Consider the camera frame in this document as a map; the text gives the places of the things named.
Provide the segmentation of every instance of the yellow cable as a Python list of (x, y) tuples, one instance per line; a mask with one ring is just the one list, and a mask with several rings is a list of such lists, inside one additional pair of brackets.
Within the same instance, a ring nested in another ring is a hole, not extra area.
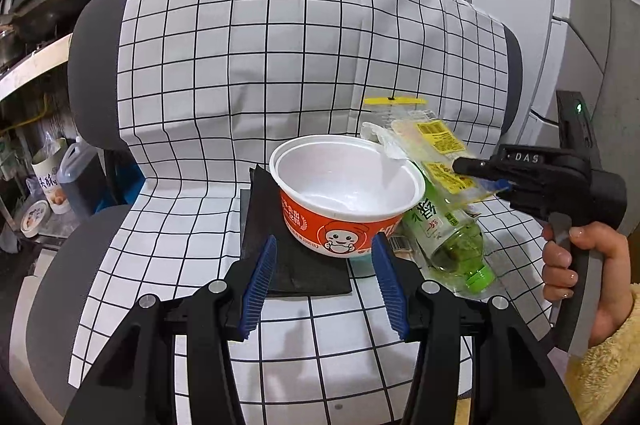
[(28, 119), (26, 121), (21, 121), (20, 123), (16, 123), (15, 125), (11, 125), (11, 127), (6, 127), (4, 129), (0, 130), (0, 136), (5, 134), (6, 132), (10, 131), (11, 129), (17, 129), (18, 127), (22, 127), (24, 125), (28, 125), (28, 124), (33, 123), (35, 121), (41, 120), (42, 118), (47, 116), (49, 114), (49, 102), (47, 101), (47, 95), (46, 94), (44, 95), (43, 103), (44, 103), (44, 109), (42, 110), (41, 113), (39, 113), (38, 115), (34, 116), (31, 119)]

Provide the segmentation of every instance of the cartoon mascot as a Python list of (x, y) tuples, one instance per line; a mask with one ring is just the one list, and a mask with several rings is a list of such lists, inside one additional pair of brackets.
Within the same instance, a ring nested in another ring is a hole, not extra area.
[(331, 221), (320, 228), (318, 237), (323, 246), (334, 253), (343, 255), (362, 247), (367, 240), (367, 228), (358, 223), (342, 223)]

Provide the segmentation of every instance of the green bottle cap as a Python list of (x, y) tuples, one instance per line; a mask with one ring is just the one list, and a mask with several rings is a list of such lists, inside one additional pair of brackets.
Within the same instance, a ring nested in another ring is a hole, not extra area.
[(465, 284), (469, 291), (478, 294), (495, 280), (495, 274), (488, 266), (482, 266), (476, 273), (469, 277)]

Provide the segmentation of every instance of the human hand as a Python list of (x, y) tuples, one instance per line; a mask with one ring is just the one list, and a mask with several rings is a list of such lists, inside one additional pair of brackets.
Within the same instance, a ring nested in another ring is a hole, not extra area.
[[(613, 335), (633, 309), (629, 246), (624, 235), (603, 223), (574, 227), (569, 236), (578, 248), (595, 248), (604, 255), (600, 302), (589, 339), (589, 346), (593, 347)], [(543, 229), (542, 237), (548, 241), (542, 251), (545, 263), (542, 268), (543, 295), (550, 302), (572, 297), (571, 288), (577, 282), (578, 274), (569, 270), (571, 254), (552, 241), (554, 233), (550, 225)]]

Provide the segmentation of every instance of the plastic bottle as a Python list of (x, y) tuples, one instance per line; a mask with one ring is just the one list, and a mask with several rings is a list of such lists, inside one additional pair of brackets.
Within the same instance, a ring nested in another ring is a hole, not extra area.
[(94, 214), (107, 192), (98, 150), (79, 136), (66, 150), (56, 177), (81, 221)]
[(476, 295), (495, 280), (484, 263), (482, 230), (464, 210), (446, 212), (444, 200), (426, 183), (425, 197), (402, 218), (408, 237), (422, 252), (436, 280), (453, 291)]

